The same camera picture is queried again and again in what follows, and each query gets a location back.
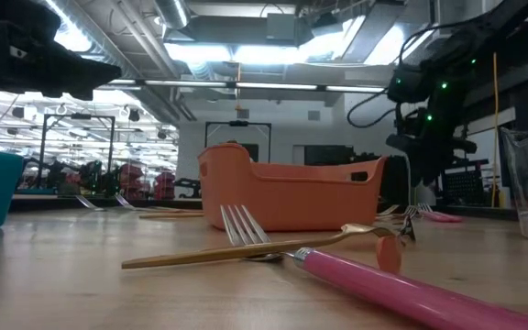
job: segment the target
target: black cable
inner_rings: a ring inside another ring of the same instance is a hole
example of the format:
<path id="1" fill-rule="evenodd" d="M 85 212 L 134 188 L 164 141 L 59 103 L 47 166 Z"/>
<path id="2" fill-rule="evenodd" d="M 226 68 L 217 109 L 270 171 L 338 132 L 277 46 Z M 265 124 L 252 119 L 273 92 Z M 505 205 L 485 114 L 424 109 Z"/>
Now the black cable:
<path id="1" fill-rule="evenodd" d="M 352 121 L 352 114 L 354 113 L 354 110 L 358 109 L 359 107 L 361 107 L 362 105 L 365 105 L 366 103 L 374 100 L 375 98 L 381 96 L 381 95 L 384 95 L 386 93 L 386 91 L 388 90 L 388 88 L 384 88 L 382 91 L 378 92 L 378 93 L 375 93 L 374 95 L 370 96 L 369 98 L 365 99 L 365 100 L 362 100 L 360 101 L 359 103 L 357 103 L 356 105 L 352 106 L 351 109 L 349 109 L 349 111 L 347 112 L 347 122 L 349 125 L 353 126 L 353 127 L 356 127 L 356 128 L 368 128 L 368 127 L 373 127 L 374 125 L 378 124 L 380 122 L 380 120 L 384 119 L 384 117 L 386 117 L 388 114 L 390 114 L 391 112 L 393 112 L 395 109 L 391 109 L 387 112 L 385 112 L 384 114 L 382 114 L 378 119 L 374 120 L 373 122 L 369 123 L 369 124 L 366 124 L 366 125 L 358 125 L 356 123 L 354 123 Z"/>
<path id="2" fill-rule="evenodd" d="M 460 26 L 463 26 L 463 25 L 466 25 L 468 23 L 472 23 L 474 22 L 476 19 L 480 18 L 480 16 L 476 16 L 474 18 L 470 18 L 470 19 L 467 19 L 467 20 L 464 20 L 464 21 L 460 21 L 460 22 L 456 22 L 456 23 L 449 23 L 449 24 L 443 24 L 443 25 L 438 25 L 438 26 L 431 26 L 431 27 L 426 27 L 424 29 L 421 29 L 413 34 L 411 34 L 406 40 L 404 40 L 404 42 L 402 43 L 402 46 L 401 46 L 401 51 L 399 53 L 399 65 L 405 65 L 404 62 L 402 61 L 402 54 L 404 53 L 405 50 L 407 50 L 407 44 L 409 43 L 409 41 L 411 41 L 412 39 L 415 39 L 415 38 L 419 38 L 422 36 L 423 33 L 427 32 L 427 31 L 431 31 L 431 30 L 436 30 L 436 29 L 441 29 L 441 28 L 456 28 L 456 27 L 460 27 Z"/>
<path id="3" fill-rule="evenodd" d="M 264 9 L 266 9 L 266 7 L 268 7 L 268 6 L 270 6 L 270 5 L 277 7 L 277 8 L 280 10 L 280 12 L 281 12 L 282 14 L 284 14 L 284 10 L 282 10 L 282 8 L 280 8 L 278 5 L 276 5 L 276 4 L 271 4 L 271 3 L 267 3 L 267 4 L 265 4 L 265 5 L 262 7 L 262 10 L 260 11 L 260 17 L 262 17 L 262 14 L 264 14 Z"/>

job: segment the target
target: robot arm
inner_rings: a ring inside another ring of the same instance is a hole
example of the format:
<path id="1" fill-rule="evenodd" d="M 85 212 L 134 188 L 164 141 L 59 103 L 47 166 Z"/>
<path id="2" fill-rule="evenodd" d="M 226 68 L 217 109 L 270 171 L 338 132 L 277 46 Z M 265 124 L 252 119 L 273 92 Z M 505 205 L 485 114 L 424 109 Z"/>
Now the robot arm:
<path id="1" fill-rule="evenodd" d="M 454 137 L 465 114 L 474 65 L 491 53 L 528 17 L 528 0 L 504 0 L 486 14 L 461 26 L 433 56 L 419 65 L 399 63 L 388 97 L 397 104 L 397 134 L 387 144 L 407 154 L 412 186 L 432 182 L 455 160 L 454 149 L 476 152 L 472 142 Z M 429 99 L 416 118 L 402 117 L 401 104 Z"/>
<path id="2" fill-rule="evenodd" d="M 121 76 L 114 65 L 86 60 L 54 41 L 61 19 L 31 0 L 0 0 L 0 90 L 62 93 L 83 100 Z"/>

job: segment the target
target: workbench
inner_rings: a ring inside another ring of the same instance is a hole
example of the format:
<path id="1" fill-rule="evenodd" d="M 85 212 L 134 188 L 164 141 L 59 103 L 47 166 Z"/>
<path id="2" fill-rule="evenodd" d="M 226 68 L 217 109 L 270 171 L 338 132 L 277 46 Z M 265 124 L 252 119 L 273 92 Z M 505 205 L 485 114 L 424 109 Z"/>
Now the workbench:
<path id="1" fill-rule="evenodd" d="M 405 248 L 404 276 L 528 314 L 528 240 L 517 222 L 414 225 L 418 241 Z M 375 239 L 321 250 L 375 265 Z M 422 328 L 288 259 L 120 269 L 126 259 L 228 245 L 201 218 L 139 220 L 123 208 L 11 214 L 0 229 L 0 329 Z"/>

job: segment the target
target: orange basket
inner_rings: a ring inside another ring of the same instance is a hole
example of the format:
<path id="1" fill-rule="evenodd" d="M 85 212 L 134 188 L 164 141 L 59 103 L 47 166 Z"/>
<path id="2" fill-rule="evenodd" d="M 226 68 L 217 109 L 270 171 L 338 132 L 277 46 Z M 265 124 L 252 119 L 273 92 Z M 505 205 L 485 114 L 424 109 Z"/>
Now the orange basket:
<path id="1" fill-rule="evenodd" d="M 199 155 L 203 211 L 224 229 L 220 205 L 245 205 L 267 231 L 338 230 L 371 225 L 386 158 L 338 166 L 250 162 L 240 145 L 226 143 Z M 365 181 L 351 181 L 365 172 Z"/>

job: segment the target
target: pink handle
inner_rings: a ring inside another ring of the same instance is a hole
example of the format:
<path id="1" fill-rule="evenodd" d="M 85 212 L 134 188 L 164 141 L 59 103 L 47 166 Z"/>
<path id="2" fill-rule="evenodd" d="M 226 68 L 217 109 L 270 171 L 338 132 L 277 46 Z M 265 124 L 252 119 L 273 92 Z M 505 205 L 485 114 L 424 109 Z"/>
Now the pink handle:
<path id="1" fill-rule="evenodd" d="M 431 219 L 435 222 L 442 222 L 442 223 L 456 223 L 461 222 L 462 219 L 455 219 L 454 216 L 448 215 L 448 214 L 442 214 L 439 212 L 429 212 L 429 211 L 419 211 L 421 215 L 425 216 L 428 219 Z"/>
<path id="2" fill-rule="evenodd" d="M 302 268 L 435 329 L 528 329 L 528 316 L 313 250 Z"/>
<path id="3" fill-rule="evenodd" d="M 441 216 L 446 217 L 447 219 L 449 219 L 449 222 L 462 222 L 462 221 L 464 221 L 464 219 L 461 216 L 445 214 L 445 213 L 441 213 L 441 212 L 437 212 L 437 211 L 433 211 L 433 213 L 435 213 L 436 215 L 441 215 Z"/>

